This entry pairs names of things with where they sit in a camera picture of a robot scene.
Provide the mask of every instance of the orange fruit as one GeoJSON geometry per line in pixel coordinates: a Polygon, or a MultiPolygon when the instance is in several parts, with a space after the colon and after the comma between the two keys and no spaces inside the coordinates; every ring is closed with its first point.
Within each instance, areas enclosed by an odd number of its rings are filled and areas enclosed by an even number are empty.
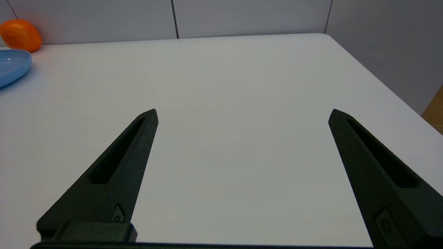
{"type": "Polygon", "coordinates": [[[6,46],[34,52],[42,45],[39,31],[28,21],[12,19],[0,25],[0,35],[6,46]]]}

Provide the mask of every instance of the wooden surface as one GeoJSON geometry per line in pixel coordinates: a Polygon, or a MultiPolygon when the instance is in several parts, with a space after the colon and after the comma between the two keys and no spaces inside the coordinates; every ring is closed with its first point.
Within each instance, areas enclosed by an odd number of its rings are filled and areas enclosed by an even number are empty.
{"type": "Polygon", "coordinates": [[[443,135],[443,86],[429,103],[422,117],[443,135]]]}

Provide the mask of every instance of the white wall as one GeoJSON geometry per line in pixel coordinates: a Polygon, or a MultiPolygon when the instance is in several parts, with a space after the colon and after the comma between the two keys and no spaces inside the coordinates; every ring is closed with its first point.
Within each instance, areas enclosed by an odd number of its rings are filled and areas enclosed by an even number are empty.
{"type": "Polygon", "coordinates": [[[326,33],[421,114],[443,82],[443,0],[334,0],[326,33]]]}
{"type": "Polygon", "coordinates": [[[180,38],[324,33],[331,0],[174,0],[180,38]]]}
{"type": "Polygon", "coordinates": [[[175,39],[170,0],[9,0],[44,44],[175,39]]]}
{"type": "MultiPolygon", "coordinates": [[[[0,24],[14,18],[15,18],[14,13],[12,12],[6,0],[0,0],[0,24]]],[[[5,44],[3,40],[0,38],[0,47],[4,46],[5,44]]]]}

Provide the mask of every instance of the blue bowl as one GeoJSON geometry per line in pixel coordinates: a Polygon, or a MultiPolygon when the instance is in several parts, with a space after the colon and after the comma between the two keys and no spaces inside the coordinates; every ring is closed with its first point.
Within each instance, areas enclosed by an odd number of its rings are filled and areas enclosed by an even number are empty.
{"type": "Polygon", "coordinates": [[[32,57],[28,51],[0,50],[0,87],[6,86],[29,71],[32,57]]]}

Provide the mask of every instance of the white table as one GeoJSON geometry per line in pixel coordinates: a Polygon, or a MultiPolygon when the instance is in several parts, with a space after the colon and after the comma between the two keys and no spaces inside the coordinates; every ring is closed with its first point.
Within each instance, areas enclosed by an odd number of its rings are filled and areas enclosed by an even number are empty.
{"type": "Polygon", "coordinates": [[[371,246],[328,126],[354,116],[439,193],[443,136],[327,35],[45,46],[0,89],[0,248],[141,112],[137,241],[371,246]]]}

